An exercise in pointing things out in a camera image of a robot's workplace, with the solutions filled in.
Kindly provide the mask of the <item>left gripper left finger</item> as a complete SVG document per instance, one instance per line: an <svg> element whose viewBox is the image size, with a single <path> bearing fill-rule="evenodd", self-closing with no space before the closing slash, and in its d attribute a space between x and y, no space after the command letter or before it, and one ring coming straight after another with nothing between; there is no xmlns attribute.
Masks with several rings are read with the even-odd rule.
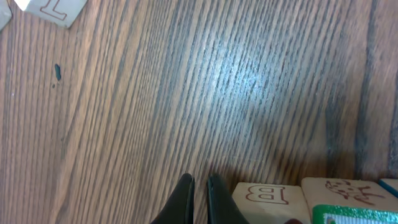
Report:
<svg viewBox="0 0 398 224"><path fill-rule="evenodd" d="M183 174L151 224L193 224L194 191L195 179L189 173Z"/></svg>

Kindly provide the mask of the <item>hammer picture wooden block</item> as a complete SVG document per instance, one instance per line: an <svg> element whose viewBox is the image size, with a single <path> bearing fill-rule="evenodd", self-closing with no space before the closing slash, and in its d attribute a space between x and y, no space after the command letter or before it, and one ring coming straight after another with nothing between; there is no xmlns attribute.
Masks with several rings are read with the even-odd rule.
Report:
<svg viewBox="0 0 398 224"><path fill-rule="evenodd" d="M240 182L232 198L249 223L312 222L299 186Z"/></svg>

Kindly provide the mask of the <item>green framed wooden block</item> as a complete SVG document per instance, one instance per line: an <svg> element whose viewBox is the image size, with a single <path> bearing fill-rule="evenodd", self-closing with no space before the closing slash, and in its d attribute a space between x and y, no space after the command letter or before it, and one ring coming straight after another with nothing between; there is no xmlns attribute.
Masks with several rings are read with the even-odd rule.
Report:
<svg viewBox="0 0 398 224"><path fill-rule="evenodd" d="M397 224L397 212L351 208L337 205L316 205L313 224Z"/></svg>

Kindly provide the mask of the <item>acorn picture wooden block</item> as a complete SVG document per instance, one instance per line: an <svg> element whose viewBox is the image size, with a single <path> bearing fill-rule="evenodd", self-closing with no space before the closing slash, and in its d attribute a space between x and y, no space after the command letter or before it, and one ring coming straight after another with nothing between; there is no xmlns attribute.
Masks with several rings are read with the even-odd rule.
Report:
<svg viewBox="0 0 398 224"><path fill-rule="evenodd" d="M397 198L372 181L305 177L301 188L311 215L317 205L397 211Z"/></svg>

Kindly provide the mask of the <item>animal picture wooden block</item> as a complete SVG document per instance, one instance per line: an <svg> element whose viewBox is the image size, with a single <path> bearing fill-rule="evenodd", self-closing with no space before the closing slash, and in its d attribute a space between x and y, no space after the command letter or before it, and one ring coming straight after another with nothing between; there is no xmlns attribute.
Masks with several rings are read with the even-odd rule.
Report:
<svg viewBox="0 0 398 224"><path fill-rule="evenodd" d="M398 180L397 179L379 179L379 185L386 189L390 194L398 197Z"/></svg>

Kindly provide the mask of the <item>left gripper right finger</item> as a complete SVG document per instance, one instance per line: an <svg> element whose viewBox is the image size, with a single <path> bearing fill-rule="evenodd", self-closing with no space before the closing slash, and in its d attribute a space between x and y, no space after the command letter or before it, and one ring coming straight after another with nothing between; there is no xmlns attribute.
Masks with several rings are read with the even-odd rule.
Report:
<svg viewBox="0 0 398 224"><path fill-rule="evenodd" d="M218 174L207 181L208 224L248 224Z"/></svg>

